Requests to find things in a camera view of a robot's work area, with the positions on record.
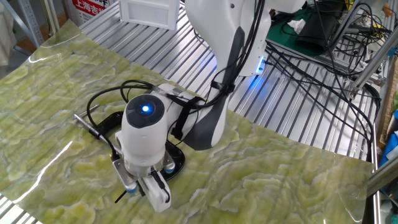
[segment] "blue object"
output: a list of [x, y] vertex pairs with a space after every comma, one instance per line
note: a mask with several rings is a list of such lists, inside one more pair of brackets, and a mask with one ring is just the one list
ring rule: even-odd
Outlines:
[[[394, 112], [394, 118], [396, 120], [398, 120], [398, 111]], [[383, 164], [385, 164], [388, 161], [387, 154], [389, 152], [391, 152], [392, 150], [394, 150], [397, 146], [398, 146], [398, 137], [397, 137], [397, 135], [395, 133], [392, 133], [390, 135], [390, 138], [388, 139], [388, 142], [387, 142], [386, 148], [384, 150], [383, 156], [381, 157], [379, 167], [382, 166]]]
[[142, 111], [143, 112], [148, 112], [149, 111], [149, 107], [148, 106], [143, 106], [142, 107]]
[[393, 47], [387, 52], [388, 57], [393, 57], [398, 51], [398, 47]]
[[141, 105], [141, 113], [143, 114], [151, 114], [153, 112], [153, 108], [150, 104]]
[[166, 169], [164, 168], [164, 172], [171, 174], [174, 171], [174, 169]]
[[134, 193], [136, 193], [136, 190], [137, 190], [137, 187], [135, 189], [132, 189], [132, 190], [126, 190], [126, 192], [129, 193], [129, 194], [134, 194]]
[[264, 70], [264, 68], [262, 67], [263, 61], [264, 61], [264, 56], [262, 56], [260, 58], [260, 61], [259, 61], [258, 65], [257, 65], [257, 68], [256, 68], [256, 73], [262, 73], [262, 71]]

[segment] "black cable cord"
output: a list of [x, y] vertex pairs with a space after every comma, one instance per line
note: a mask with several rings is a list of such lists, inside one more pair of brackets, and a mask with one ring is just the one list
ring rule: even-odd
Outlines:
[[[315, 83], [319, 84], [319, 85], [323, 85], [323, 87], [325, 87], [326, 89], [328, 89], [329, 91], [331, 91], [333, 94], [335, 94], [338, 98], [340, 98], [341, 100], [346, 102], [346, 99], [344, 98], [343, 95], [341, 95], [340, 93], [338, 93], [337, 91], [335, 91], [332, 88], [328, 88], [325, 84], [323, 84], [321, 81], [317, 80], [316, 78], [312, 77], [311, 75], [307, 74], [306, 72], [304, 72], [303, 70], [301, 70], [300, 68], [298, 68], [297, 66], [295, 66], [292, 62], [290, 62], [287, 58], [285, 58], [283, 56], [283, 54], [281, 54], [271, 43], [267, 43], [268, 45], [270, 45], [270, 47], [272, 48], [272, 51], [275, 52], [276, 54], [278, 54], [278, 56], [280, 58], [282, 58], [287, 64], [289, 64], [292, 68], [294, 68], [297, 72], [299, 72], [299, 74], [304, 75], [305, 77], [307, 77], [308, 79], [314, 81]], [[352, 105], [352, 107], [357, 110], [361, 116], [363, 116], [365, 119], [367, 118], [366, 115], [356, 106], [356, 105]]]
[[[326, 32], [325, 32], [325, 29], [324, 29], [324, 27], [323, 27], [322, 18], [321, 18], [321, 15], [320, 15], [320, 12], [319, 12], [319, 7], [318, 7], [318, 4], [317, 4], [316, 1], [315, 1], [315, 7], [316, 7], [316, 9], [317, 9], [317, 11], [318, 11], [318, 16], [319, 16], [319, 18], [320, 18], [320, 24], [321, 24], [321, 28], [322, 28], [322, 34], [323, 34], [323, 36], [324, 36], [324, 38], [325, 38], [325, 41], [326, 41], [326, 47], [327, 47], [328, 53], [329, 53], [329, 55], [330, 55], [331, 64], [332, 64], [333, 70], [336, 71], [335, 62], [334, 62], [334, 59], [333, 59], [333, 54], [332, 54], [332, 52], [331, 52], [330, 46], [329, 46], [328, 43], [327, 43]], [[366, 128], [365, 128], [364, 124], [362, 123], [362, 121], [361, 121], [361, 119], [359, 118], [358, 114], [357, 114], [357, 113], [355, 112], [355, 110], [353, 109], [353, 104], [352, 104], [352, 102], [348, 100], [348, 98], [347, 98], [347, 96], [346, 96], [346, 93], [344, 92], [344, 89], [343, 89], [343, 87], [341, 86], [341, 83], [340, 83], [340, 81], [339, 81], [339, 79], [338, 79], [337, 73], [335, 72], [334, 74], [335, 74], [335, 78], [336, 78], [337, 84], [338, 84], [338, 86], [339, 86], [340, 89], [341, 89], [341, 93], [343, 94], [345, 101], [348, 103], [349, 108], [350, 108], [351, 111], [355, 114], [355, 117], [356, 117], [357, 120], [359, 121], [361, 127], [362, 127], [363, 130], [366, 132]], [[371, 143], [372, 143], [372, 141], [373, 141], [373, 128], [372, 128], [373, 124], [370, 122], [370, 120], [369, 120], [366, 116], [364, 116], [364, 115], [362, 115], [362, 116], [363, 116], [363, 117], [365, 118], [365, 120], [368, 122], [369, 127], [371, 127], [371, 138], [368, 139], [368, 138], [366, 137], [366, 140], [368, 141], [368, 148], [371, 148]]]
[[[306, 88], [304, 88], [304, 86], [301, 84], [301, 80], [298, 80], [298, 79], [296, 79], [296, 78], [294, 78], [294, 76], [289, 72], [289, 71], [287, 71], [287, 69], [286, 68], [284, 68], [283, 66], [282, 66], [282, 64], [271, 54], [271, 52], [268, 52], [267, 51], [267, 53], [272, 57], [272, 59], [276, 62], [276, 63], [278, 63], [282, 68], [283, 68], [283, 70], [285, 71], [285, 72], [282, 72], [284, 75], [286, 75], [287, 74], [287, 76], [289, 77], [289, 78], [291, 78], [293, 81], [295, 81], [296, 83], [297, 83], [297, 85], [315, 102], [315, 103], [317, 103], [318, 105], [320, 105], [320, 107], [321, 108], [323, 108], [325, 111], [327, 111], [327, 112], [329, 112], [333, 117], [335, 117], [337, 120], [339, 120], [339, 121], [341, 121], [343, 124], [345, 124], [345, 125], [347, 125], [347, 127], [349, 127], [349, 128], [351, 128], [353, 131], [356, 131], [359, 135], [361, 135], [362, 137], [364, 137], [365, 139], [367, 138], [367, 136], [365, 136], [365, 134], [363, 134], [360, 130], [357, 130], [356, 128], [354, 128], [352, 125], [350, 125], [350, 124], [348, 124], [346, 121], [344, 121], [343, 119], [341, 119], [341, 118], [339, 118], [337, 115], [335, 115], [332, 111], [330, 111], [326, 106], [324, 106], [321, 102], [319, 102]], [[317, 83], [316, 85], [318, 85], [318, 86], [321, 86], [321, 87], [323, 87], [323, 88], [326, 88], [326, 89], [328, 89], [328, 90], [330, 90], [329, 88], [328, 88], [328, 86], [326, 86], [326, 85], [324, 85], [324, 84], [319, 84], [319, 83]]]
[[[101, 96], [104, 93], [110, 92], [110, 91], [114, 91], [114, 90], [121, 90], [122, 96], [124, 96], [123, 94], [123, 89], [127, 89], [127, 88], [140, 88], [140, 89], [146, 89], [146, 90], [150, 90], [152, 89], [149, 86], [142, 86], [142, 85], [134, 85], [134, 86], [116, 86], [116, 87], [112, 87], [112, 88], [108, 88], [106, 90], [100, 91], [97, 94], [95, 94], [93, 97], [91, 97], [91, 99], [88, 101], [87, 103], [87, 108], [86, 108], [86, 112], [87, 112], [87, 117], [90, 120], [90, 123], [93, 125], [94, 129], [98, 129], [97, 124], [94, 122], [93, 118], [91, 117], [91, 112], [90, 112], [90, 108], [91, 108], [91, 104], [92, 102], [99, 96]], [[115, 161], [117, 159], [119, 159], [120, 157], [118, 156], [118, 153], [116, 152], [115, 148], [113, 147], [112, 142], [103, 134], [100, 133], [100, 135], [102, 135], [105, 139], [105, 141], [109, 144], [111, 150], [112, 150], [112, 161]]]

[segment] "metal grating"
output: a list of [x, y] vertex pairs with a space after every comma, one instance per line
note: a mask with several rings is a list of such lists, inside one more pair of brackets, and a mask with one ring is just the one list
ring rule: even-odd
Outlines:
[[[117, 3], [81, 28], [101, 46], [201, 96], [206, 95], [216, 73], [216, 59], [209, 46], [196, 39], [183, 7], [179, 11], [177, 30], [121, 22]], [[323, 83], [338, 87], [334, 76], [323, 68], [294, 58], [291, 61]], [[293, 72], [296, 79], [306, 80], [290, 67], [285, 68]], [[323, 88], [309, 84], [304, 87], [334, 114], [359, 129], [346, 103]], [[374, 119], [376, 109], [366, 92], [360, 92], [353, 103]], [[358, 159], [366, 158], [366, 141], [314, 104], [301, 87], [273, 65], [267, 65], [262, 75], [239, 77], [228, 108], [295, 141]], [[0, 195], [0, 223], [40, 222]]]
[[[398, 12], [398, 1], [388, 0], [388, 3], [389, 3], [390, 8], [394, 12]], [[390, 16], [390, 17], [385, 17], [384, 20], [382, 20], [382, 24], [386, 28], [388, 28], [390, 30], [394, 30], [395, 21], [396, 21], [396, 15], [392, 14], [392, 16]], [[352, 43], [348, 40], [340, 40], [340, 43], [337, 45], [337, 47], [339, 47], [341, 50], [349, 50], [349, 49], [355, 50], [356, 48], [359, 47], [358, 44], [356, 44], [355, 46], [352, 46], [352, 47], [348, 47], [347, 46], [348, 44], [352, 44]], [[349, 51], [347, 53], [353, 54], [354, 50]], [[353, 65], [351, 66], [351, 69], [354, 69], [354, 65], [358, 61], [358, 58], [350, 57], [341, 52], [336, 52], [335, 57], [336, 57], [336, 62], [338, 62], [341, 65], [345, 65], [346, 67], [349, 65], [350, 61], [353, 61]], [[391, 64], [392, 64], [392, 59], [386, 60], [383, 71], [380, 74], [373, 74], [373, 76], [371, 77], [371, 81], [377, 85], [382, 86], [384, 84], [384, 81], [387, 78], [387, 73], [388, 73], [388, 70], [390, 69]], [[359, 66], [358, 68], [355, 69], [355, 71], [357, 71], [357, 72], [362, 71], [362, 70], [363, 70], [363, 67], [361, 67], [361, 66]]]

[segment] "white box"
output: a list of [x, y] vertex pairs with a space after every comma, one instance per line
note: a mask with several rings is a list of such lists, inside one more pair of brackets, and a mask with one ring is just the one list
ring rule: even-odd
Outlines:
[[67, 0], [70, 19], [81, 26], [117, 0]]
[[119, 7], [124, 22], [174, 30], [180, 0], [119, 0]]
[[12, 32], [13, 25], [14, 18], [0, 4], [0, 66], [8, 65], [12, 48], [17, 44], [15, 35]]

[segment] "blue led light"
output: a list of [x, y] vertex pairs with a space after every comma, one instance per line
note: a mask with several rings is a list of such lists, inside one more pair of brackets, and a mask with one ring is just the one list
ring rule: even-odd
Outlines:
[[143, 112], [148, 112], [149, 111], [149, 106], [143, 106], [142, 107]]
[[262, 56], [257, 64], [256, 73], [262, 73], [263, 68], [261, 67], [262, 61], [264, 60], [264, 56]]

